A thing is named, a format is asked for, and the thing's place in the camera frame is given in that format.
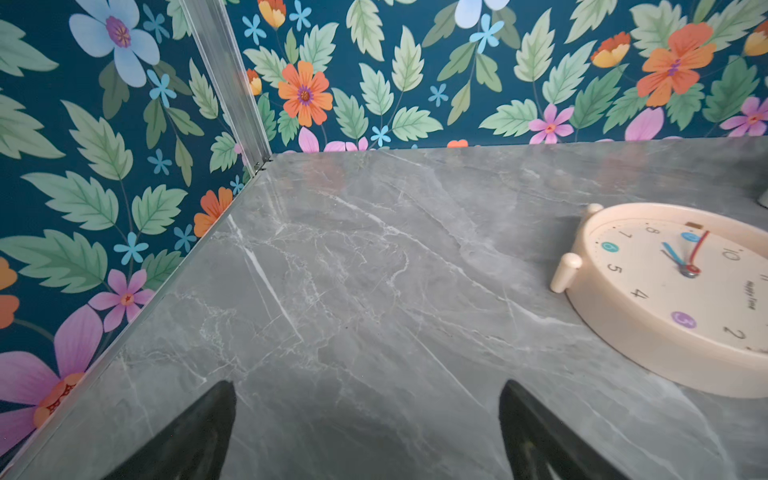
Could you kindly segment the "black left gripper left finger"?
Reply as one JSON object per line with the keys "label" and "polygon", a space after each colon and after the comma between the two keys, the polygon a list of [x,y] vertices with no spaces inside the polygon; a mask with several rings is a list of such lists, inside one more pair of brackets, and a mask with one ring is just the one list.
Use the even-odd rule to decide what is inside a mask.
{"label": "black left gripper left finger", "polygon": [[236,418],[236,401],[234,384],[217,382],[106,477],[219,479]]}

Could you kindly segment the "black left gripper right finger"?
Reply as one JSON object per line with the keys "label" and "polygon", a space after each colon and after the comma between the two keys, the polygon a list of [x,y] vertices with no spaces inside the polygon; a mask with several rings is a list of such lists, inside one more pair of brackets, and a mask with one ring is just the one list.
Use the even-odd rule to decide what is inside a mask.
{"label": "black left gripper right finger", "polygon": [[501,391],[499,422],[515,479],[626,477],[517,381]]}

